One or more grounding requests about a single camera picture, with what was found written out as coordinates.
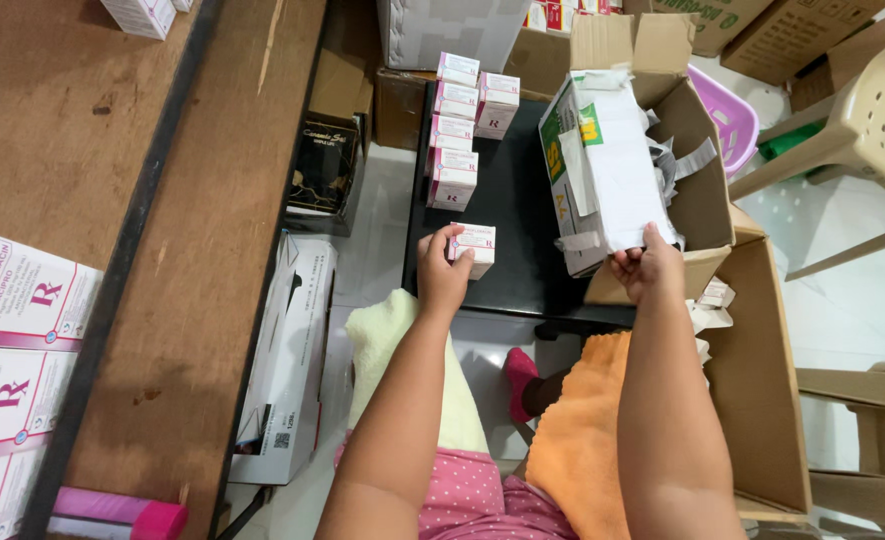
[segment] pink polka dot shorts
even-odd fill
[[[342,449],[336,452],[336,464]],[[519,477],[505,482],[488,453],[436,449],[419,540],[578,540],[562,511]]]

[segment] purple laundry basket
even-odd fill
[[[689,65],[689,79],[709,117],[719,128],[725,177],[735,174],[755,154],[759,117],[748,103]]]

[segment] tile floor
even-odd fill
[[[781,89],[721,68],[717,58],[693,56],[692,64],[747,100],[761,128],[790,114]],[[760,160],[754,157],[738,174]],[[342,326],[352,309],[385,299],[400,284],[414,164],[412,152],[374,144],[370,149],[355,232],[351,238],[331,239],[340,254],[340,271],[322,389],[323,401],[332,406],[324,409],[319,448],[307,470],[280,488],[239,538],[299,540],[315,532],[351,400],[351,345]],[[771,236],[780,276],[885,232],[885,190],[856,178],[821,185],[792,179],[736,202]],[[885,361],[885,251],[781,286],[797,366],[865,370]],[[520,459],[526,450],[505,413],[508,385],[500,368],[506,351],[521,346],[543,374],[578,358],[578,339],[541,342],[532,334],[534,325],[475,313],[461,313],[452,325],[494,458]],[[803,398],[802,416],[813,467],[858,468],[853,414],[838,404]],[[254,493],[252,486],[229,485],[234,515]]]

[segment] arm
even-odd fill
[[[745,538],[685,306],[682,255],[652,224],[644,239],[646,251],[619,251],[612,262],[636,303],[617,436],[629,531],[652,539]]]
[[[445,343],[465,296],[472,250],[450,266],[448,226],[419,241],[419,314],[396,346],[345,445],[316,538],[415,538],[436,459]]]

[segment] orange towel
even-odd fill
[[[616,417],[630,332],[589,338],[539,421],[526,482],[548,493],[580,540],[628,539],[616,461]]]

